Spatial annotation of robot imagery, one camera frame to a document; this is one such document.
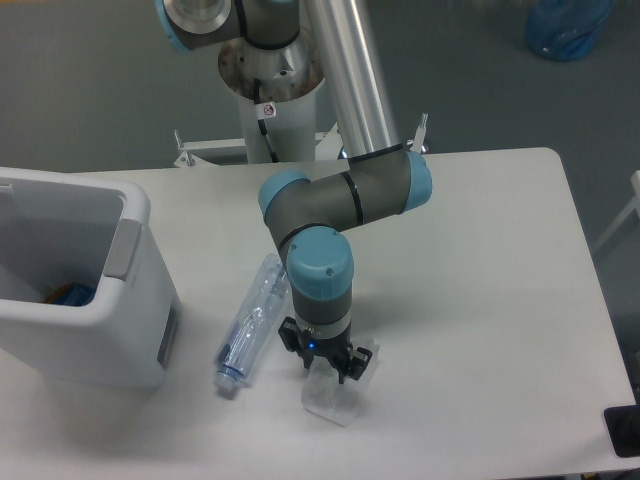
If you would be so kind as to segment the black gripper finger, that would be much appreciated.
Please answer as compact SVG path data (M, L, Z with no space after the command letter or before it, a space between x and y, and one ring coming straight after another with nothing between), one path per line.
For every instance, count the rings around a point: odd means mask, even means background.
M359 381L372 358L373 351L370 349L364 347L347 349L335 366L339 383L344 384L347 378Z
M307 331L301 331L295 320L286 317L278 334L287 351L296 353L303 362L303 367L308 370L311 367L311 336Z

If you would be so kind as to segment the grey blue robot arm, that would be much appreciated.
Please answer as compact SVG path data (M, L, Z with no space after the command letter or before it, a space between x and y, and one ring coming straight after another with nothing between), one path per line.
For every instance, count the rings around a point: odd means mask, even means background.
M295 314L279 336L305 366L323 358L340 379L359 379L372 352L350 338L354 260L347 230L425 204L432 176L420 144L402 144L393 124L361 1L160 1L169 42L221 48L220 75L252 108L247 154L283 170L260 187L265 225L287 272ZM329 87L346 170L312 180L274 122L287 103Z

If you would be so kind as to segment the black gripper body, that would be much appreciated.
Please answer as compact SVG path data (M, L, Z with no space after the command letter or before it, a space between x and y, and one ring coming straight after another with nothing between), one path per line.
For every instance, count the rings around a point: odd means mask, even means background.
M318 339L310 333L305 333L296 327L295 353L303 360L303 365L309 369L315 357L323 357L340 373L348 373L351 362L351 324L336 337Z

